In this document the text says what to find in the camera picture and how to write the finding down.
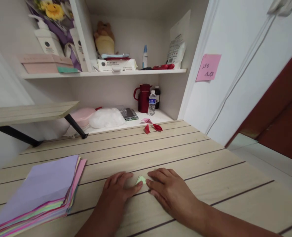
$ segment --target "red origami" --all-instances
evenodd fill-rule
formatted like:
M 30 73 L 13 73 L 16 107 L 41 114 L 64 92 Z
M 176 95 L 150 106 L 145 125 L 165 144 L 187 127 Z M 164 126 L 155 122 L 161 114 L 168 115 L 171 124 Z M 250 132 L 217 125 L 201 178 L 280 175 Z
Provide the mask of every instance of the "red origami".
M 145 131 L 146 134 L 150 133 L 150 131 L 149 131 L 149 125 L 146 125 L 146 127 L 144 128 L 144 131 Z
M 159 125 L 153 123 L 153 126 L 156 131 L 162 131 L 162 128 Z

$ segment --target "cable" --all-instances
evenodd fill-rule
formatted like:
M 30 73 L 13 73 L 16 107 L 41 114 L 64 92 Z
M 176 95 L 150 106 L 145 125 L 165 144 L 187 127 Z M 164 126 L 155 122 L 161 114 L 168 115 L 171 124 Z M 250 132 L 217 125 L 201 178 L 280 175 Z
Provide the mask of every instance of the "cable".
M 269 25 L 269 27 L 268 27 L 268 29 L 267 29 L 267 31 L 266 31 L 266 33 L 265 33 L 265 35 L 264 35 L 262 41 L 260 42 L 260 44 L 259 44 L 258 48 L 256 49 L 255 53 L 253 54 L 253 56 L 251 57 L 251 59 L 250 59 L 250 61 L 248 62 L 247 66 L 246 66 L 245 69 L 243 70 L 241 76 L 240 76 L 240 77 L 237 79 L 237 81 L 234 83 L 233 88 L 230 90 L 229 94 L 227 95 L 227 97 L 225 98 L 224 102 L 222 103 L 222 106 L 221 106 L 221 108 L 219 109 L 219 112 L 218 112 L 218 114 L 217 114 L 217 117 L 216 117 L 216 119 L 214 120 L 214 122 L 211 124 L 211 126 L 209 127 L 209 129 L 207 130 L 206 135 L 208 135 L 208 133 L 210 132 L 211 128 L 213 127 L 213 125 L 214 125 L 215 122 L 217 121 L 219 115 L 221 114 L 221 112 L 222 112 L 222 110 L 223 110 L 223 108 L 224 108 L 224 106 L 225 106 L 225 103 L 226 103 L 227 99 L 229 98 L 229 96 L 231 95 L 232 91 L 235 89 L 237 83 L 240 81 L 240 79 L 241 79 L 242 76 L 244 75 L 245 71 L 247 70 L 249 64 L 251 63 L 251 61 L 254 59 L 255 55 L 257 54 L 259 48 L 261 47 L 262 43 L 264 42 L 265 38 L 267 37 L 267 35 L 268 35 L 268 33 L 269 33 L 269 30 L 270 30 L 270 28 L 271 28 L 271 26 L 272 26 L 272 24 L 273 24 L 273 22 L 274 22 L 274 20 L 275 20 L 276 17 L 277 17 L 277 14 L 273 17 L 273 20 L 271 21 L 271 23 L 270 23 L 270 25 Z

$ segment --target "wooden desk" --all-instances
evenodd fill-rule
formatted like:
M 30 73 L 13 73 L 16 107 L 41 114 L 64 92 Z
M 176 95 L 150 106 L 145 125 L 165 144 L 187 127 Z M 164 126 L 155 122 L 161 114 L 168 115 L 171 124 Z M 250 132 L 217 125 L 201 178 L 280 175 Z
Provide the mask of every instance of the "wooden desk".
M 130 171 L 139 175 L 159 167 L 174 169 L 194 194 L 215 208 L 276 233 L 292 236 L 292 193 L 240 160 L 184 121 L 60 139 L 29 148 L 0 171 L 0 210 L 22 184 L 32 166 L 80 154 L 87 159 L 71 213 L 18 236 L 72 237 L 92 213 L 105 179 Z M 146 185 L 126 206 L 117 236 L 197 236 L 173 220 Z
M 26 142 L 33 147 L 37 147 L 42 141 L 37 141 L 13 127 L 10 127 L 10 125 L 65 118 L 84 139 L 88 135 L 82 131 L 74 119 L 69 115 L 69 112 L 74 109 L 79 102 L 80 101 L 70 101 L 44 105 L 24 105 L 0 108 L 0 131 Z

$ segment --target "bottle cap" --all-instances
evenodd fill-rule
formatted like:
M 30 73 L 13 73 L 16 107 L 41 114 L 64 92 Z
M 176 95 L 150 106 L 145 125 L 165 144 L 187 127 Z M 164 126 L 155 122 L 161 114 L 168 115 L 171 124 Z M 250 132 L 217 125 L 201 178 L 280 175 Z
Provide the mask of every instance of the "bottle cap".
M 40 29 L 50 30 L 48 28 L 47 24 L 44 22 L 43 18 L 41 18 L 39 16 L 32 15 L 32 14 L 29 14 L 28 16 L 38 20 L 37 24 L 38 24 L 38 27 Z

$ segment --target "pink box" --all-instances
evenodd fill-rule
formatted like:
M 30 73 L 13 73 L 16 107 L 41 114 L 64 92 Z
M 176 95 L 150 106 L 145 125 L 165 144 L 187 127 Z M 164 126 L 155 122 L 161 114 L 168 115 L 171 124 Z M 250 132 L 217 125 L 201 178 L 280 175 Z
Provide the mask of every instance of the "pink box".
M 74 68 L 70 58 L 55 54 L 24 54 L 19 60 L 28 73 L 59 73 L 58 66 Z
M 76 112 L 70 113 L 70 115 L 81 128 L 84 128 L 89 124 L 89 118 L 95 112 L 96 110 L 94 108 L 81 108 Z

